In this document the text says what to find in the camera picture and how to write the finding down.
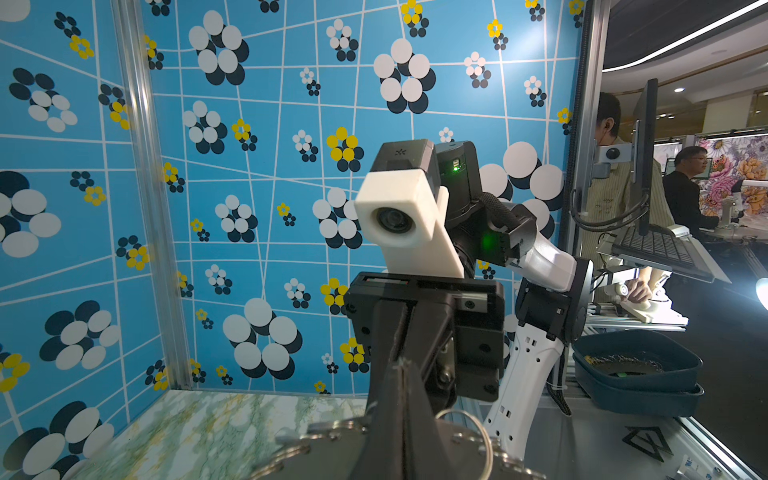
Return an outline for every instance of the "yellow circle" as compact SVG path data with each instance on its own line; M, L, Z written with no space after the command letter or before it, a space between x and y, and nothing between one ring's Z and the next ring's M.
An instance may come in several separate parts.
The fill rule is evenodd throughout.
M11 372L11 375L13 375L18 379L26 375L27 372L29 372L29 363L22 362L22 363L19 363L18 366L13 369L13 372Z
M22 356L19 355L18 353L14 353L13 355L8 356L8 358L5 359L5 361L2 363L2 365L6 369L12 369L12 368L17 366L21 362L22 362Z
M13 387L16 386L18 380L14 376L10 376L7 379L0 382L0 393L10 392Z

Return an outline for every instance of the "ceiling light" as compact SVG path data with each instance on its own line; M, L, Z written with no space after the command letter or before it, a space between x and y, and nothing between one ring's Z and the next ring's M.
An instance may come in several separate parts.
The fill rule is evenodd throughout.
M644 63L646 61L649 61L652 58L656 58L659 55L667 53L669 50L672 50L673 48L677 48L680 45L682 45L682 44L684 44L684 43L686 43L688 41L693 40L696 37L699 37L699 36L707 33L708 31L711 31L711 30L714 30L717 27L720 27L721 25L725 25L727 22L730 22L731 20L734 20L735 18L739 18L741 15L749 13L752 10L754 10L755 8L759 8L759 7L763 6L763 5L765 5L766 3L768 3L768 0L758 0L757 2L752 2L751 4L747 5L746 7L741 8L739 10L736 10L734 13L732 13L730 15L726 15L725 17L722 17L720 20L718 20L718 21L716 21L714 23L710 23L706 27L700 28L699 30L696 30L694 33L692 33L690 35L686 35L686 36L682 37L680 40L673 41L672 43L670 43L666 47L660 48L659 50L656 50L655 52L653 52L653 53L651 53L649 55L644 56L640 60L635 60L635 61L632 61L631 63L628 63L626 65L621 65L621 66L618 66L618 67L605 68L603 70L603 73L607 73L609 71L624 70L625 68L634 67L635 65L639 65L639 64Z

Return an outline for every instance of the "marble surface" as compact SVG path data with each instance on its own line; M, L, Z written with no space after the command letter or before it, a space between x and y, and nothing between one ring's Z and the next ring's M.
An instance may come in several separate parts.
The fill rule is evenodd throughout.
M278 445L275 434L361 416L365 399L171 390L74 480L241 480Z

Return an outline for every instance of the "blue tray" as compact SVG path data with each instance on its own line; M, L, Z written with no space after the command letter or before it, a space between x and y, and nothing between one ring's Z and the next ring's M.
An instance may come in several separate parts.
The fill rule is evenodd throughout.
M574 359L600 382L618 389L689 392L696 388L701 359L668 336L652 330L621 330L582 336L573 343ZM585 356L624 355L658 362L663 372L610 376L591 366Z
M645 392L617 389L594 378L576 360L576 381L599 408L629 415L690 417L696 412L704 389L696 384L691 392Z

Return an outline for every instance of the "aluminum frame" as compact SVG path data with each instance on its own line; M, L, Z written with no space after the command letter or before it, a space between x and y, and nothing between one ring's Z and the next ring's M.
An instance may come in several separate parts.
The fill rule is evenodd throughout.
M111 0L111 4L125 81L141 213L147 243L152 249L152 283L166 372L172 389L191 389L189 344L178 290L176 252L170 231L160 137L141 19L144 3Z

